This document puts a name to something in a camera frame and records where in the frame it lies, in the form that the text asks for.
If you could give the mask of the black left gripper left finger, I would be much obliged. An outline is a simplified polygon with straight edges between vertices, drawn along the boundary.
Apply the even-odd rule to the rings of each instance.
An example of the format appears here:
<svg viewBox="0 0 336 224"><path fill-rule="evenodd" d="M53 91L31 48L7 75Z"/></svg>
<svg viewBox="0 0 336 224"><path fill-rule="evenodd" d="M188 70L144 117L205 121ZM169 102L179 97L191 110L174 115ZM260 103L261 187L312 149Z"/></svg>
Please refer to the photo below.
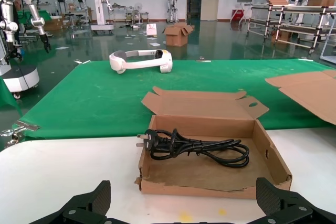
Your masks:
<svg viewBox="0 0 336 224"><path fill-rule="evenodd" d="M103 180L94 191L73 196L58 211L32 223L116 223L106 216L110 205L111 184L110 181Z"/></svg>

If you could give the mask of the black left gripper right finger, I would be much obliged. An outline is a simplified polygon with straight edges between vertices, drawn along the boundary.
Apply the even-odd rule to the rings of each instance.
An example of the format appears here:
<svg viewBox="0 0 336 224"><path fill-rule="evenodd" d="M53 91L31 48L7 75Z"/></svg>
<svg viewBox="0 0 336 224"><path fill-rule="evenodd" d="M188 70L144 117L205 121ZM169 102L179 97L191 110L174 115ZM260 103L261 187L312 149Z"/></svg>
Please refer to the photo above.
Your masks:
<svg viewBox="0 0 336 224"><path fill-rule="evenodd" d="M265 216L258 223L335 223L335 214L320 209L299 193L275 187L266 178L256 180L256 200Z"/></svg>

